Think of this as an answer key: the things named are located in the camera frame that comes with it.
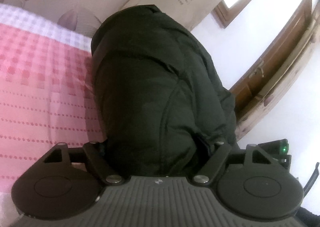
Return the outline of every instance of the wooden door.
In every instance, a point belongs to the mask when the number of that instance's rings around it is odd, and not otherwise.
[[[312,0],[302,0],[295,13],[267,50],[230,89],[236,96],[237,118],[241,117],[244,108],[272,78],[295,48],[310,24],[311,16]]]

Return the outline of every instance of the gingham pattern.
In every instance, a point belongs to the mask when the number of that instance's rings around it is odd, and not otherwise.
[[[91,39],[0,5],[0,192],[57,142],[102,141]]]

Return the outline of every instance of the ribbed gray surface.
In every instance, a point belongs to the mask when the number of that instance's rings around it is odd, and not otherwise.
[[[294,218],[257,223],[242,219],[220,205],[208,188],[186,178],[132,177],[108,187],[86,212],[61,221],[23,216],[12,227],[303,227]]]

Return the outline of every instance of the red dotted line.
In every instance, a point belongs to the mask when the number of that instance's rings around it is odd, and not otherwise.
[[[86,108],[86,109],[96,109],[95,107],[87,107],[87,106],[73,104],[73,103],[69,103],[69,102],[56,101],[56,100],[52,100],[50,98],[35,97],[35,96],[31,96],[31,95],[20,94],[20,93],[15,93],[15,92],[11,92],[11,91],[5,91],[5,90],[2,90],[2,92],[3,93],[9,93],[9,94],[17,95],[17,96],[21,96],[21,97],[24,96],[24,97],[28,97],[28,98],[31,98],[31,99],[47,100],[47,101],[52,102],[52,103],[65,104],[65,105],[70,105],[70,106],[73,106],[73,107],[79,107],[79,108],[81,107],[81,108]]]
[[[73,130],[73,131],[96,132],[96,133],[101,132],[101,130],[96,130],[96,129],[78,129],[78,128],[67,128],[67,127],[54,127],[54,126],[50,126],[50,125],[47,125],[47,124],[16,121],[16,120],[8,120],[8,119],[4,119],[4,118],[1,118],[1,121],[10,122],[10,123],[18,123],[18,124],[22,124],[22,125],[26,124],[28,126],[40,126],[40,127],[44,126],[44,127],[50,128],[50,129]]]
[[[14,107],[14,108],[19,108],[19,109],[26,109],[26,110],[31,110],[31,111],[39,111],[39,112],[47,112],[48,114],[50,114],[50,115],[54,115],[54,116],[62,116],[62,117],[64,117],[64,116],[66,116],[66,117],[70,117],[70,118],[72,118],[72,117],[74,117],[74,118],[78,118],[78,119],[89,119],[89,120],[98,120],[97,118],[89,118],[89,117],[81,117],[81,116],[75,116],[75,115],[68,115],[68,114],[61,114],[61,113],[52,113],[52,112],[50,112],[49,110],[41,110],[41,109],[34,109],[34,108],[29,108],[29,107],[23,107],[23,106],[18,106],[18,105],[10,105],[10,104],[8,104],[8,103],[1,103],[0,102],[0,105],[4,105],[4,106],[11,106],[12,108]]]
[[[0,158],[10,158],[10,159],[24,159],[24,160],[34,160],[37,161],[38,159],[36,157],[26,157],[26,156],[16,156],[16,155],[7,155],[7,154],[0,154]]]
[[[18,141],[26,141],[26,142],[33,142],[33,143],[47,143],[47,144],[57,144],[58,142],[56,141],[48,141],[48,140],[40,140],[40,139],[25,139],[24,137],[12,137],[12,136],[3,136],[0,135],[0,138],[4,139],[13,139],[13,140],[18,140]],[[83,146],[84,143],[78,143],[78,142],[69,142],[67,143],[68,145],[77,145],[77,146]]]
[[[9,175],[2,175],[1,178],[2,178],[2,179],[17,180],[19,177],[9,176]]]

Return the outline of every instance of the dark green fabric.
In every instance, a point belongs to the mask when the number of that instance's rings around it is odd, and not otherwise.
[[[105,158],[120,174],[191,174],[208,158],[200,139],[236,143],[234,97],[210,55],[157,7],[112,15],[91,46]]]

